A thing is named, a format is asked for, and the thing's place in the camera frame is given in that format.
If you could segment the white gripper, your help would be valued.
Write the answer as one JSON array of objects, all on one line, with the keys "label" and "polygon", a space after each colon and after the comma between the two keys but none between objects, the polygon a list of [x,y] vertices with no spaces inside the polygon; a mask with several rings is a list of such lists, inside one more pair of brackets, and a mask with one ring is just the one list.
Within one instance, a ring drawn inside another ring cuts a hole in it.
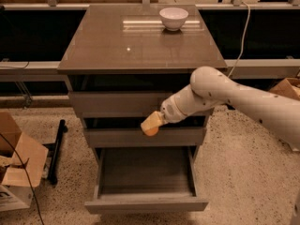
[{"label": "white gripper", "polygon": [[158,127],[158,129],[167,123],[178,123],[182,120],[182,114],[178,110],[174,98],[169,97],[165,99],[161,106],[160,112],[152,112],[142,123],[142,131],[145,132],[147,129]]}]

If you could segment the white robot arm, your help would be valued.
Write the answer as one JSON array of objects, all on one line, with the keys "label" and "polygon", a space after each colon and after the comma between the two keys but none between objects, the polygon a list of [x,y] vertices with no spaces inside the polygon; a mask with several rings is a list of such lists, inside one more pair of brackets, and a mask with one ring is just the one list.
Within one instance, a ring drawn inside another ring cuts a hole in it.
[{"label": "white robot arm", "polygon": [[196,68],[189,85],[166,98],[159,111],[142,123],[144,134],[178,123],[194,113],[228,104],[275,133],[285,143],[300,149],[300,101],[234,82],[213,67]]}]

